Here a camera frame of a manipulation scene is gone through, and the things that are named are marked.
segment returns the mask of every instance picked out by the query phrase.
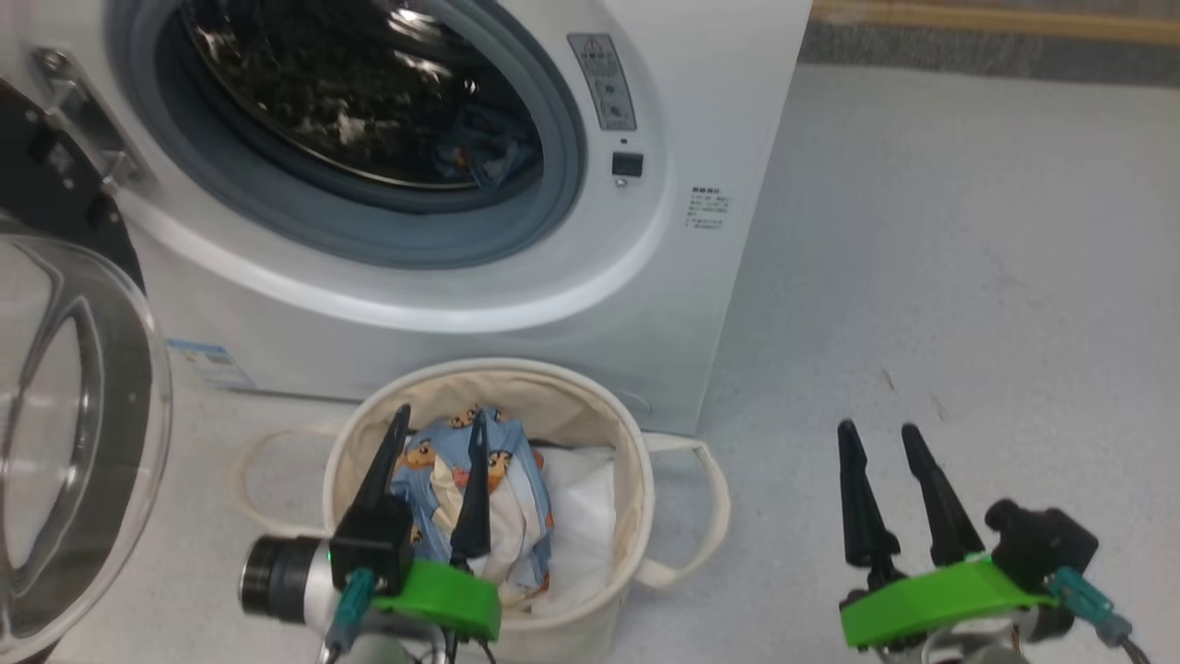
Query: open washing machine door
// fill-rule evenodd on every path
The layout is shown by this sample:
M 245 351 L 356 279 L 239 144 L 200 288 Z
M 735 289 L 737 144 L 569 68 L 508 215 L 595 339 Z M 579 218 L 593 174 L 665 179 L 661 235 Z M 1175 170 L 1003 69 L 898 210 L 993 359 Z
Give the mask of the open washing machine door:
M 112 173 L 66 130 L 100 118 L 78 88 L 58 92 L 45 112 L 0 83 L 6 664 L 45 660 L 122 570 L 156 495 L 171 414 L 168 356 L 109 196 Z

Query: basket handle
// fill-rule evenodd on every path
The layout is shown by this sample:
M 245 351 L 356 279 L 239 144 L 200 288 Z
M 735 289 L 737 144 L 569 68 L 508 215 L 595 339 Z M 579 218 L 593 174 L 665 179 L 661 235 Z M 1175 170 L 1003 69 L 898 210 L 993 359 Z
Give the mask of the basket handle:
M 250 465 L 254 464 L 254 458 L 258 456 L 262 448 L 267 443 L 278 439 L 280 436 L 286 436 L 289 434 L 310 434 L 313 436 L 323 436 L 327 439 L 335 439 L 336 433 L 342 428 L 341 422 L 329 421 L 329 422 L 316 422 L 313 425 L 306 425 L 302 427 L 291 427 L 289 429 L 280 429 L 278 432 L 271 432 L 269 434 L 263 434 L 256 439 L 248 442 L 242 452 L 234 460 L 234 466 L 229 472 L 229 489 L 234 502 L 237 505 L 238 511 L 243 517 L 254 521 L 258 526 L 262 526 L 268 534 L 281 535 L 284 538 L 297 538 L 297 537 L 312 537 L 322 538 L 327 533 L 323 528 L 317 528 L 315 526 L 300 526 L 295 524 L 288 524 L 286 521 L 280 521 L 277 519 L 267 517 L 257 507 L 255 507 L 254 501 L 250 500 L 250 491 L 247 487 L 247 474 L 250 471 Z
M 651 454 L 666 452 L 691 452 L 704 467 L 709 478 L 709 489 L 713 492 L 713 517 L 709 520 L 709 530 L 704 534 L 704 541 L 696 551 L 693 560 L 681 568 L 669 567 L 662 563 L 656 563 L 650 558 L 644 558 L 635 572 L 635 580 L 644 586 L 664 590 L 682 581 L 688 576 L 700 570 L 721 548 L 726 535 L 729 533 L 729 519 L 733 513 L 733 501 L 729 498 L 729 482 L 726 474 L 713 458 L 709 447 L 701 441 L 670 436 L 668 434 L 643 434 L 648 452 Z

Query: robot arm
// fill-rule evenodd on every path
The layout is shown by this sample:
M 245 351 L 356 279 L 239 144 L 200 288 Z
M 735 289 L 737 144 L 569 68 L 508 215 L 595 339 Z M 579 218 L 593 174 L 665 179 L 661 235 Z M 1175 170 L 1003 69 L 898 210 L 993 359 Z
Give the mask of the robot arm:
M 910 471 L 922 486 L 939 568 L 907 577 L 893 567 L 900 553 L 884 525 L 865 469 L 867 458 L 856 426 L 840 425 L 840 498 L 845 558 L 868 570 L 868 590 L 840 604 L 845 639 L 873 649 L 886 662 L 929 664 L 1018 664 L 1022 639 L 1064 636 L 1075 618 L 1095 626 L 1108 647 L 1122 647 L 1135 664 L 1147 664 L 1130 640 L 1130 623 L 1082 573 L 1097 551 L 1097 538 L 1058 509 L 1030 512 L 1011 500 L 988 511 L 988 527 L 999 533 L 990 555 L 913 425 L 902 429 Z

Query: wooden baseboard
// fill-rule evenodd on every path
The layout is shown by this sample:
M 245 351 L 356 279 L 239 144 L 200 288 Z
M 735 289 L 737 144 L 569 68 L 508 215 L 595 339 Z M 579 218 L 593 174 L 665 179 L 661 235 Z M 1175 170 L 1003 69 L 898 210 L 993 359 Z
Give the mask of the wooden baseboard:
M 814 0 L 812 19 L 1180 46 L 1180 20 L 1028 12 L 1002 7 L 951 7 L 883 0 Z

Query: laundry basket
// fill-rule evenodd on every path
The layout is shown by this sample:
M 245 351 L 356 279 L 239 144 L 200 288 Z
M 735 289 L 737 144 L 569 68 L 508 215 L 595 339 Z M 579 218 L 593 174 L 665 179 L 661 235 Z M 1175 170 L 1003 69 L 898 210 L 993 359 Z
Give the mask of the laundry basket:
M 632 579 L 654 589 L 670 587 L 704 565 L 726 538 L 729 488 L 704 443 L 640 432 L 614 395 L 573 372 L 502 359 L 424 369 L 394 381 L 361 405 L 337 436 L 324 472 L 323 519 L 329 532 L 355 497 L 393 414 L 405 403 L 413 409 L 409 425 L 414 429 L 478 403 L 494 406 L 520 420 L 531 439 L 570 448 L 609 445 L 615 451 L 614 570 L 607 587 L 581 606 L 556 616 L 506 611 L 500 639 L 492 647 L 499 660 L 564 663 L 604 658 Z M 704 541 L 680 568 L 644 557 L 655 507 L 649 455 L 669 452 L 696 455 L 714 500 Z M 560 515 L 556 517 L 560 527 Z

